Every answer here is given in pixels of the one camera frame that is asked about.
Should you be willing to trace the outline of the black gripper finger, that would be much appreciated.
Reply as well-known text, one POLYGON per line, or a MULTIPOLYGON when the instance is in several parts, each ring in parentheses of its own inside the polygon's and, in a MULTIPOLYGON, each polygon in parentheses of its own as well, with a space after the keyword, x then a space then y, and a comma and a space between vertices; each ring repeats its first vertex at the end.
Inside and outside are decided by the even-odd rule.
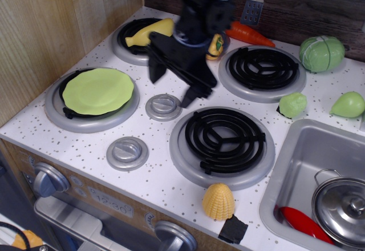
POLYGON ((163 61, 155 56, 149 58, 149 78, 152 83, 156 83, 166 72, 167 68, 163 61))
POLYGON ((181 102, 182 108, 187 108, 197 98, 208 98, 212 93, 212 89, 206 86, 190 86, 181 102))

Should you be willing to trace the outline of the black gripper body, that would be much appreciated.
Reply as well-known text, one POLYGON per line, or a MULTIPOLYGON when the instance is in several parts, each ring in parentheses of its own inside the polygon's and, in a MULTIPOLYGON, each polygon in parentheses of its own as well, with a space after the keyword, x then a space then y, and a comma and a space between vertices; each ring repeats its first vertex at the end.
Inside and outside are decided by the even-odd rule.
POLYGON ((189 86, 206 86, 213 89, 217 80, 205 59, 205 47, 189 47, 175 37, 158 33, 149 35, 148 57, 155 56, 164 62, 166 68, 189 86))

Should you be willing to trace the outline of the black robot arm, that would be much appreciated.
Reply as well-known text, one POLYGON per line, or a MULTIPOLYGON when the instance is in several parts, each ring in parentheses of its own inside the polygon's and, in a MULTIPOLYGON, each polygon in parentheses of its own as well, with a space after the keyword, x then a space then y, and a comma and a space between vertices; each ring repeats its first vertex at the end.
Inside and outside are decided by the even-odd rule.
POLYGON ((158 81, 171 70, 189 85, 181 107, 197 98, 208 98, 217 80, 206 63, 210 43, 216 34, 230 27, 232 0, 182 0, 183 7, 172 36, 152 32, 147 47, 149 78, 158 81))

